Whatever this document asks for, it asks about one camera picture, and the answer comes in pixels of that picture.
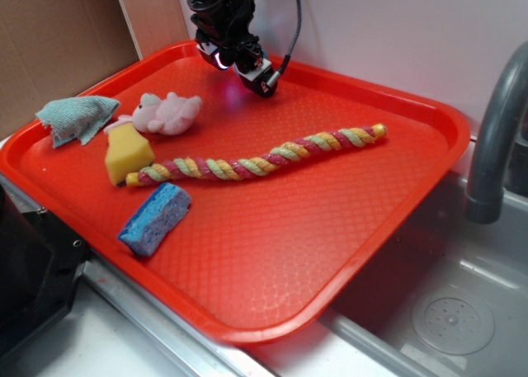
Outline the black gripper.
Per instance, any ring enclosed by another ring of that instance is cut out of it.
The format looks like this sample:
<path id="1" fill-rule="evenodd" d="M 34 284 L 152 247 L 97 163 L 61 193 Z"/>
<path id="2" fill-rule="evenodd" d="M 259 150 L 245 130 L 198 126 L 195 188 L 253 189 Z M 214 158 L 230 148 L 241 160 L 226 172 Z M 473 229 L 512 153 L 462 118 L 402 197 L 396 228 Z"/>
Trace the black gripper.
<path id="1" fill-rule="evenodd" d="M 249 31 L 255 0 L 186 0 L 196 26 L 196 48 L 217 69 L 233 66 L 243 85 L 260 97 L 271 97 L 279 73 L 264 61 L 259 38 Z M 241 66 L 260 66 L 244 72 Z"/>

